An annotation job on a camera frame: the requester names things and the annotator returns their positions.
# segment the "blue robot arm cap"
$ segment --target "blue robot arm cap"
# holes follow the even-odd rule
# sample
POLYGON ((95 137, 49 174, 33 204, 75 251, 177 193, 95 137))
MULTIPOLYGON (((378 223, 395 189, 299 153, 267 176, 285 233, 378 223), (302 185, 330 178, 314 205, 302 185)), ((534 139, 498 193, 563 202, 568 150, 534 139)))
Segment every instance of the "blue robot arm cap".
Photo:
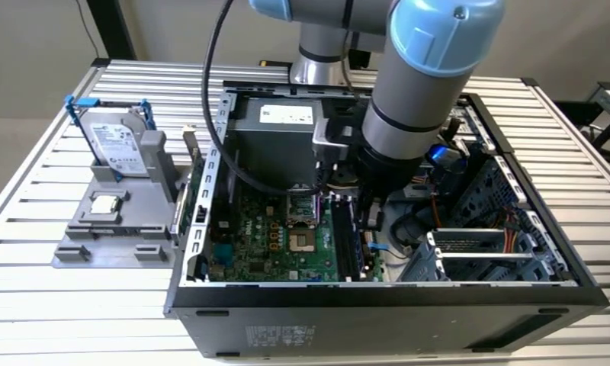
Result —
POLYGON ((282 21, 291 21, 289 0, 249 0, 249 4, 262 15, 282 21))
POLYGON ((503 0, 401 0, 389 24, 401 58, 430 76, 471 72, 487 54, 503 13, 503 0))

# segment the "ram slot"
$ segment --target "ram slot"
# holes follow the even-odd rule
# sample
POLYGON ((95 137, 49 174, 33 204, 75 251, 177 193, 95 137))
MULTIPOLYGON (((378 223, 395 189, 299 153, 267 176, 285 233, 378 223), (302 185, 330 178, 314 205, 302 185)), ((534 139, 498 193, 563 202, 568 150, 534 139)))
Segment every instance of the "ram slot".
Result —
POLYGON ((347 281, 347 278, 351 281, 358 281, 357 236, 354 234, 350 203, 347 201, 333 201, 330 212, 333 215, 333 235, 337 249, 338 281, 347 281))

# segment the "metal rail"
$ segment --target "metal rail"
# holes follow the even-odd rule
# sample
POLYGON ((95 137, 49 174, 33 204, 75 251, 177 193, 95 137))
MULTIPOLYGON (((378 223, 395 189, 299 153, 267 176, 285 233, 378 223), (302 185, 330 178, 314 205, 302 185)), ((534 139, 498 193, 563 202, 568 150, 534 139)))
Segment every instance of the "metal rail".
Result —
MULTIPOLYGON (((209 148, 198 107, 199 75, 194 65, 113 61, 90 69, 74 94, 109 101, 146 98, 174 161, 187 163, 183 124, 197 126, 199 147, 205 152, 209 148)), ((374 78, 374 72, 351 75, 357 86, 370 87, 374 78)), ((222 79, 286 82, 287 75, 283 68, 218 66, 210 80, 213 107, 222 79)), ((466 92, 483 99, 610 298, 610 168, 539 88, 519 79, 474 77, 466 92)), ((47 266, 91 178, 90 162, 87 145, 61 112, 0 195, 0 363, 198 362, 181 323, 162 319, 170 270, 47 266)), ((430 362, 607 366, 610 307, 511 355, 246 360, 247 364, 430 362)))

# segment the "power supply label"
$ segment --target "power supply label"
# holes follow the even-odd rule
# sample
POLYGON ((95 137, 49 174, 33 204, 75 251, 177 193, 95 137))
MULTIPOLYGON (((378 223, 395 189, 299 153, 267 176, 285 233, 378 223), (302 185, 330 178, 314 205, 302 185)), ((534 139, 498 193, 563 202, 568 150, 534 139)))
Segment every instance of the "power supply label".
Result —
POLYGON ((314 111, 305 105, 266 104, 259 109, 262 124, 314 124, 314 111))
POLYGON ((315 326, 246 326, 249 347, 303 347, 311 345, 315 326))
POLYGON ((109 167, 121 175, 146 174, 135 136, 121 124, 91 124, 101 154, 109 167))

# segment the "gray wall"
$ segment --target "gray wall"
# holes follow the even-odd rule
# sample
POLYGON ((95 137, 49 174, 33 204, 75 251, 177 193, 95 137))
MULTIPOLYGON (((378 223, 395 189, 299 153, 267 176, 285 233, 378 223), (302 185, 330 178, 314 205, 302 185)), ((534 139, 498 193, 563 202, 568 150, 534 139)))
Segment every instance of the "gray wall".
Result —
MULTIPOLYGON (((147 57, 202 62, 221 0, 126 2, 143 24, 147 57)), ((583 98, 595 81, 610 80, 610 0, 507 0, 506 5, 491 54, 476 74, 530 76, 554 98, 583 98)), ((295 24, 261 17, 246 0, 237 0, 217 61, 245 65, 259 59, 290 61, 297 42, 295 24)))
MULTIPOLYGON (((221 0, 121 1, 138 55, 201 63, 221 0)), ((551 96, 582 98, 596 80, 610 80, 610 0, 507 3, 495 45, 476 73, 531 76, 551 96)), ((105 54, 85 3, 83 8, 105 54)), ((215 60, 243 65, 259 59, 290 61, 297 41, 297 24, 259 16, 246 0, 237 0, 215 60)), ((51 117, 93 57, 73 0, 0 0, 0 117, 51 117)))
POLYGON ((93 59, 74 0, 0 0, 0 117, 51 117, 93 59))

